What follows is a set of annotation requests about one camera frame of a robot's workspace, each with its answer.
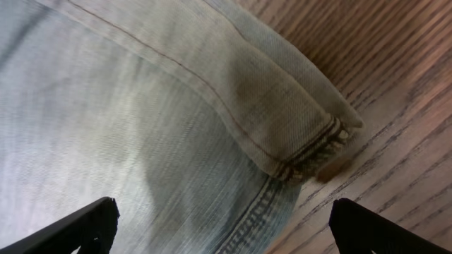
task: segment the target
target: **garment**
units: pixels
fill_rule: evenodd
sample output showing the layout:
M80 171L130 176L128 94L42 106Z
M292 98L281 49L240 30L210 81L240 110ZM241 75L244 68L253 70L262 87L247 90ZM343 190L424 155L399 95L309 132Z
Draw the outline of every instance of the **garment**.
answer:
M102 196L112 253L261 253L362 121L232 2L0 2L0 247Z

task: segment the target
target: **wooden table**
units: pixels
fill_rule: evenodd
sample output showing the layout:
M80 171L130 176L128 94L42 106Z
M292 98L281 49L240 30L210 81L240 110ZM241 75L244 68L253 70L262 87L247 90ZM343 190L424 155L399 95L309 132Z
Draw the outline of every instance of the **wooden table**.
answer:
M327 222L341 197L452 250L452 1L237 2L314 62L367 124L303 186L268 253L338 253Z

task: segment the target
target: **wood grain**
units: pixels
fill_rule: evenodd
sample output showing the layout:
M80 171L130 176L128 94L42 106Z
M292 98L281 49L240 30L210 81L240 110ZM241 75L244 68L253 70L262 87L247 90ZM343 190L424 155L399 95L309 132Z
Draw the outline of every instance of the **wood grain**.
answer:
M367 124L326 183L303 186L268 253L338 253L327 222L341 197L452 250L452 1L237 2L314 62Z

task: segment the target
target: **cloth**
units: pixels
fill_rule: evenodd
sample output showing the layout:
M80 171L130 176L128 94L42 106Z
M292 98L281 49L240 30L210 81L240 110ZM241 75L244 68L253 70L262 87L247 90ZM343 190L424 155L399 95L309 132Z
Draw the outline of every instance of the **cloth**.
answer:
M0 247L102 196L112 253L261 253L362 121L229 1L0 2Z

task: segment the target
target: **denim garment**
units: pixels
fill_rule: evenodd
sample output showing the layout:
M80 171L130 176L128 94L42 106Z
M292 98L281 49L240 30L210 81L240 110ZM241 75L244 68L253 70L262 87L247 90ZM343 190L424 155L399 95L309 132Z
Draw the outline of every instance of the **denim garment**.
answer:
M0 1L0 248L102 196L112 253L262 253L362 121L220 0Z

